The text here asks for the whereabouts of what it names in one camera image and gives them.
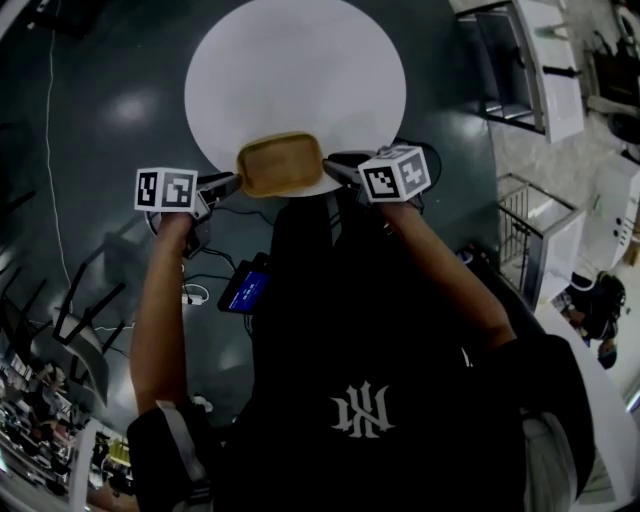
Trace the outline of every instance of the logo on shirt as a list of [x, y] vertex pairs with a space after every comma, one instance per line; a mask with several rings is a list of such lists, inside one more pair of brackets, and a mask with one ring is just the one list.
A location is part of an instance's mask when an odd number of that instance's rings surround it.
[[[358, 392], [351, 386], [347, 388], [347, 395], [349, 395], [351, 403], [348, 403], [342, 398], [331, 398], [331, 400], [338, 404], [338, 413], [340, 414], [339, 423], [332, 427], [337, 430], [342, 430], [343, 432], [347, 432], [353, 428], [353, 432], [349, 434], [349, 437], [362, 437], [362, 424], [364, 423], [364, 435], [369, 439], [379, 437], [373, 433], [374, 425], [377, 426], [381, 432], [386, 432], [390, 428], [393, 428], [394, 425], [391, 425], [387, 419], [387, 408], [384, 403], [384, 394], [388, 387], [389, 386], [383, 387], [376, 393], [373, 399], [376, 403], [377, 417], [373, 415], [373, 407], [371, 406], [371, 395], [369, 394], [371, 385], [366, 381], [360, 388], [362, 405], [360, 405]], [[349, 407], [351, 407], [351, 411], [355, 413], [351, 419], [349, 419]]]

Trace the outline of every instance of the person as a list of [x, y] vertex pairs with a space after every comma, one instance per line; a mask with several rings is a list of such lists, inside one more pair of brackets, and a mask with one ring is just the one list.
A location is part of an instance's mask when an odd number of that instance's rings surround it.
[[30, 420], [34, 426], [40, 424], [45, 426], [45, 430], [55, 428], [57, 425], [56, 416], [62, 409], [60, 399], [57, 394], [62, 391], [65, 383], [65, 375], [60, 367], [54, 367], [47, 363], [41, 371], [29, 382], [24, 401], [30, 406]]
[[191, 220], [163, 217], [131, 347], [141, 510], [568, 510], [594, 440], [567, 342], [513, 327], [413, 206], [345, 220], [334, 245], [322, 197], [278, 214], [252, 397], [223, 447], [188, 399]]
[[20, 389], [21, 382], [24, 378], [13, 368], [4, 368], [0, 370], [0, 399], [10, 402], [19, 402], [24, 393]]
[[572, 279], [577, 286], [567, 289], [568, 300], [565, 302], [570, 304], [564, 315], [588, 347], [593, 340], [601, 340], [598, 361], [608, 370], [618, 357], [615, 337], [618, 319], [626, 303], [625, 287], [608, 272], [600, 272], [593, 283], [578, 274], [573, 274]]

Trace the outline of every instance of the hand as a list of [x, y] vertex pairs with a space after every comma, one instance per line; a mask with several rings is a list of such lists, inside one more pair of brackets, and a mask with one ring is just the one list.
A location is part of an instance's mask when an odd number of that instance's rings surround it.
[[158, 242], [186, 243], [192, 222], [188, 213], [164, 214], [158, 228]]
[[410, 203], [379, 203], [380, 211], [391, 226], [402, 226], [407, 222], [421, 220], [420, 212]]

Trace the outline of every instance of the dark floor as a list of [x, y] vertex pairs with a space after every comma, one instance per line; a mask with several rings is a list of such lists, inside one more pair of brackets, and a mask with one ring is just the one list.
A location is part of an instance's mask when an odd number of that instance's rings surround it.
[[[63, 0], [61, 15], [79, 9]], [[132, 209], [138, 168], [168, 166], [216, 172], [198, 149], [184, 113], [184, 81], [198, 43], [238, 0], [175, 2], [110, 0], [88, 37], [58, 35], [51, 97], [51, 170], [66, 266], [73, 278], [82, 261], [105, 244], [80, 284], [76, 310], [94, 304], [117, 282], [127, 284], [96, 326], [131, 323], [151, 238]], [[487, 124], [477, 111], [476, 70], [470, 62], [447, 0], [429, 2], [357, 0], [394, 41], [405, 67], [407, 110], [400, 135], [428, 142], [440, 153], [440, 182], [425, 197], [425, 217], [454, 249], [475, 242], [497, 247], [495, 163]], [[45, 146], [51, 31], [17, 23], [0, 43], [0, 200], [35, 189], [33, 200], [2, 226], [0, 268], [13, 260], [25, 271], [12, 289], [23, 304], [37, 283], [47, 286], [30, 317], [49, 319], [67, 280], [61, 265]], [[253, 200], [241, 194], [225, 206], [259, 209], [275, 220], [283, 199]], [[127, 223], [132, 228], [121, 237]], [[271, 227], [258, 216], [217, 212], [211, 247], [236, 262], [269, 251]], [[186, 273], [229, 275], [220, 258], [198, 255]], [[253, 382], [250, 340], [242, 317], [220, 313], [224, 282], [199, 280], [212, 295], [202, 307], [185, 310], [189, 387], [216, 407], [228, 423], [244, 406]], [[109, 332], [98, 331], [103, 340]], [[130, 330], [114, 347], [128, 352]], [[47, 333], [36, 341], [42, 358], [68, 368], [70, 357]], [[109, 407], [98, 417], [123, 431], [135, 415], [128, 360], [107, 354], [111, 370]], [[90, 401], [91, 394], [73, 389]]]

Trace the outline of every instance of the wire rack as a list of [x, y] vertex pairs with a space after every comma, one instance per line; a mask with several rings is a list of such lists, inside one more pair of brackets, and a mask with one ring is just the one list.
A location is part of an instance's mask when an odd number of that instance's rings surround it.
[[514, 174], [500, 178], [500, 272], [531, 308], [570, 282], [581, 210]]
[[529, 262], [531, 229], [526, 223], [528, 212], [527, 185], [510, 192], [500, 201], [500, 269], [521, 292]]

